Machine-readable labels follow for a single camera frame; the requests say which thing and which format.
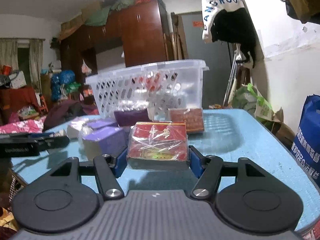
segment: white wall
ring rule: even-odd
[[[188,13],[201,11],[201,0],[163,0],[168,15],[169,29],[172,32],[171,13]]]
[[[98,74],[110,70],[125,68],[124,58],[121,58],[122,52],[123,47],[121,46],[98,53],[96,55]]]
[[[280,0],[245,1],[265,54],[253,83],[274,110],[283,108],[284,122],[296,131],[306,97],[320,94],[320,25],[291,19]]]
[[[34,18],[24,15],[0,14],[0,38],[40,38],[43,43],[43,65],[47,69],[55,61],[54,52],[50,49],[52,37],[57,37],[60,23],[54,20]]]

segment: white plastic basket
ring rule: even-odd
[[[149,101],[156,116],[165,117],[169,108],[201,107],[206,69],[203,60],[158,62],[89,76],[86,84],[101,117],[112,116],[120,100]]]

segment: green plastic bag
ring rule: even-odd
[[[77,92],[80,86],[81,86],[81,84],[76,83],[76,82],[68,84],[68,85],[65,86],[66,93],[70,94],[70,93],[73,93],[73,92]]]
[[[271,105],[251,83],[236,91],[232,108],[244,109],[260,122],[273,121]]]

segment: purple box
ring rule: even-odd
[[[88,122],[87,126],[92,128],[93,130],[99,130],[106,126],[118,127],[118,123],[112,118],[106,118],[106,119],[98,119],[92,122]]]
[[[88,160],[102,154],[118,156],[127,147],[124,130],[119,127],[104,127],[84,136],[82,141]]]

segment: shopping bag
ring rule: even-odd
[[[320,186],[320,96],[307,97],[290,152]]]

